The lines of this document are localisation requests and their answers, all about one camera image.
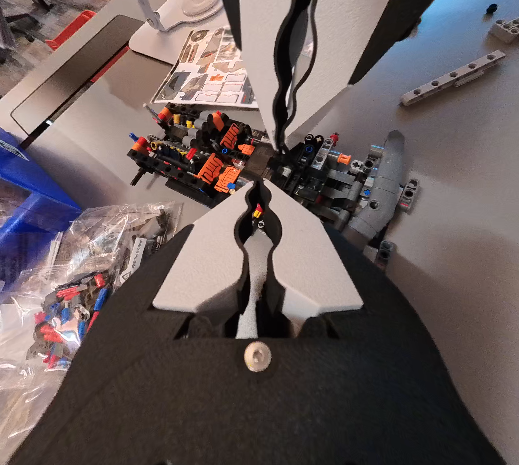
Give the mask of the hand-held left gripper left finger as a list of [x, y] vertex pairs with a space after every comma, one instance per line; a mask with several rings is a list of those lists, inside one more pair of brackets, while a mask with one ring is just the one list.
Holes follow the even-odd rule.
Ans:
[[[206, 316], [223, 324], [237, 314], [236, 337], [257, 337], [260, 235], [250, 235], [248, 183], [191, 225], [186, 241], [159, 288], [158, 310]], [[252, 241], [242, 241], [242, 237]]]

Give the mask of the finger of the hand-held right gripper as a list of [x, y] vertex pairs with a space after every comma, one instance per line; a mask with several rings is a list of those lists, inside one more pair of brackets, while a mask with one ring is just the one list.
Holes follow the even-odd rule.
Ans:
[[287, 144], [323, 118], [347, 86], [389, 0], [317, 0], [315, 61], [297, 90], [296, 113], [285, 131]]
[[273, 102], [279, 87], [274, 50], [282, 21], [292, 0], [239, 0], [242, 59], [261, 118], [273, 148], [276, 123]]

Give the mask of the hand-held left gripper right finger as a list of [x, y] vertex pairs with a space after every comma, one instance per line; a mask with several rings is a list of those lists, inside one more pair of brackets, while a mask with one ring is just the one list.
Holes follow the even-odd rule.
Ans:
[[317, 216], [269, 181], [261, 181], [265, 232], [272, 241], [262, 299], [298, 336], [310, 318], [359, 310], [363, 300]]

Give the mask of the partly built lego car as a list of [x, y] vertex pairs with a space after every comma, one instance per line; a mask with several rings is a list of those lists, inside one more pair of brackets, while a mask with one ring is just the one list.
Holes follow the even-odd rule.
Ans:
[[396, 253], [385, 240], [389, 223], [398, 209], [412, 208], [419, 189], [416, 178], [402, 183], [405, 141], [399, 131], [382, 146], [372, 145], [364, 160], [353, 160], [335, 150], [338, 133], [308, 134], [277, 152], [265, 131], [223, 111], [172, 103], [159, 113], [144, 107], [161, 133], [129, 134], [127, 156], [139, 168], [132, 186], [145, 174], [161, 176], [168, 188], [212, 209], [247, 183], [268, 180], [386, 270]]

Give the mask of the long light grey lego beam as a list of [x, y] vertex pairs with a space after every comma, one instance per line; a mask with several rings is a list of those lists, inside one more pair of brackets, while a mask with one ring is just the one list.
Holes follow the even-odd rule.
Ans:
[[420, 85], [414, 90], [406, 92], [400, 97], [400, 104], [410, 106], [450, 87], [459, 87], [474, 81], [482, 77], [485, 72], [494, 66], [499, 65], [506, 56], [507, 55], [500, 50], [486, 54], [458, 69], [452, 70], [428, 83]]

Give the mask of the clear bag of lego pieces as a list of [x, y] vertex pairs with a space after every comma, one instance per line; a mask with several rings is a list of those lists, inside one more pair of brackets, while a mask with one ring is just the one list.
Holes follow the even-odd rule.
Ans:
[[86, 209], [1, 303], [1, 464], [55, 396], [108, 299], [178, 230], [175, 201]]

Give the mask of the sticker sheet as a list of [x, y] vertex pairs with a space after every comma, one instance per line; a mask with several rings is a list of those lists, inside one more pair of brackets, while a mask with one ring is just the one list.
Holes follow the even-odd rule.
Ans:
[[258, 109], [229, 25], [189, 32], [177, 64], [151, 99], [159, 103]]

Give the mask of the blue plastic bin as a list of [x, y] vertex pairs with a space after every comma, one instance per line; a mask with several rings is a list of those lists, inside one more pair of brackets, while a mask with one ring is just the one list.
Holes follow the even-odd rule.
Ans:
[[80, 214], [80, 206], [1, 129], [1, 299], [22, 271], [47, 259], [56, 235]]

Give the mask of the light grey lego bracket assembly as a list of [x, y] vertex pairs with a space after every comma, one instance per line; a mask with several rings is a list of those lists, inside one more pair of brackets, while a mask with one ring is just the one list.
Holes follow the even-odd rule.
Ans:
[[518, 17], [509, 21], [496, 20], [488, 33], [506, 44], [512, 43], [518, 39]]

